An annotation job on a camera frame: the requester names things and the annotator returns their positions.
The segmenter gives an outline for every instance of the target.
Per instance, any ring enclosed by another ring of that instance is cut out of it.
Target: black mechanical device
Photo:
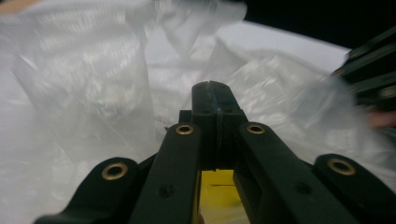
[[[197,224],[201,171],[233,169],[250,223],[396,223],[396,196],[353,160],[300,161],[267,126],[249,122],[230,88],[192,88],[159,152],[97,165],[58,215],[36,224]]]

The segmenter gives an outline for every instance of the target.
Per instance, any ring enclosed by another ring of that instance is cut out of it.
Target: hand
[[[368,121],[374,128],[387,128],[396,126],[396,111],[373,111],[368,115]]]

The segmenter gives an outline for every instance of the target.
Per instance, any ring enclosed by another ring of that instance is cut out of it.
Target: brass rivet
[[[327,162],[328,166],[340,175],[354,175],[356,174],[356,169],[349,162],[332,158]]]
[[[250,133],[256,133],[256,134],[265,133],[264,128],[257,124],[249,124],[247,126],[247,131]]]
[[[109,164],[102,171],[102,178],[105,180],[116,180],[125,176],[128,172],[128,166],[122,162],[117,162],[113,164]]]
[[[176,132],[178,134],[190,134],[194,131],[194,128],[191,125],[183,124],[176,128]]]

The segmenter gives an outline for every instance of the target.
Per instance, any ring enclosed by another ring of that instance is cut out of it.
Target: crumpled plastic sheet
[[[91,2],[0,18],[1,223],[59,212],[100,161],[155,153],[205,80],[229,85],[248,119],[272,127],[302,160],[342,154],[396,191],[394,146],[368,127],[340,80],[213,38],[242,20],[244,6]],[[202,208],[206,223],[248,223],[240,204],[210,211]]]

